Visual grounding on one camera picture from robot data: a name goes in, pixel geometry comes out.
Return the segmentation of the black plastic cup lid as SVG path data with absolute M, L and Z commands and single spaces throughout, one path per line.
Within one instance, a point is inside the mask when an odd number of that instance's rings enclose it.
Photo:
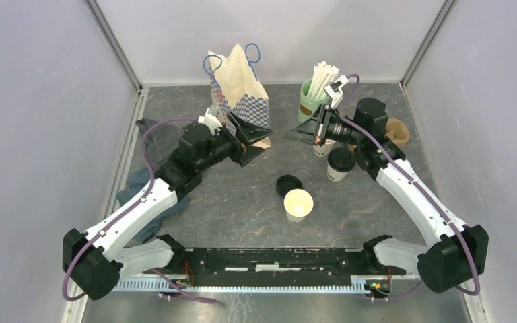
M 329 166 L 336 172 L 349 172 L 355 167 L 355 156 L 345 147 L 332 149 L 327 156 Z

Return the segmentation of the stack of paper cups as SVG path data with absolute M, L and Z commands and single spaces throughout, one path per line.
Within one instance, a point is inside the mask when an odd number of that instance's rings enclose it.
M 336 141 L 327 139 L 324 144 L 322 145 L 314 145 L 312 147 L 313 153 L 317 157 L 324 157 L 327 156 L 333 149 L 334 144 Z

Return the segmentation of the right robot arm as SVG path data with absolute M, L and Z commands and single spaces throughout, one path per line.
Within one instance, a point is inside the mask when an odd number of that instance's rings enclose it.
M 366 244 L 362 266 L 378 275 L 388 266 L 416 273 L 434 293 L 455 288 L 468 295 L 481 291 L 489 236 L 481 225 L 467 225 L 421 181 L 401 149 L 386 136 L 384 102 L 362 98 L 353 118 L 326 104 L 306 121 L 288 130 L 286 139 L 321 146 L 327 140 L 355 146 L 355 163 L 383 187 L 410 216 L 423 245 L 391 236 Z

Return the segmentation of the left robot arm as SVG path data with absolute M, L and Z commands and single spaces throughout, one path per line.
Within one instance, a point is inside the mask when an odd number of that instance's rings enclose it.
M 178 146 L 164 163 L 149 172 L 148 183 L 111 216 L 80 232 L 71 229 L 63 238 L 65 272 L 62 294 L 67 301 L 85 296 L 98 300 L 127 277 L 164 269 L 179 273 L 184 255 L 165 238 L 135 247 L 127 243 L 159 214 L 173 208 L 202 182 L 206 169 L 230 159 L 245 166 L 264 150 L 255 144 L 272 130 L 246 122 L 231 112 L 208 108 L 186 126 Z

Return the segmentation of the white paper coffee cup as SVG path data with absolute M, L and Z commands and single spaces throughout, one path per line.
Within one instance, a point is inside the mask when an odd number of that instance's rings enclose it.
M 352 171 L 353 165 L 348 165 L 345 168 L 336 168 L 333 164 L 328 164 L 326 168 L 326 174 L 328 179 L 333 182 L 340 182 L 348 175 L 350 171 Z

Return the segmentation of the brown paper bag blue handles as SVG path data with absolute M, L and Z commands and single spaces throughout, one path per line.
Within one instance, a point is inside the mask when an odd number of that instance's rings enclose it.
M 244 47 L 235 45 L 228 56 L 208 51 L 203 68 L 214 106 L 250 124 L 269 128 L 269 97 L 254 70 L 260 60 L 260 48 L 251 42 Z

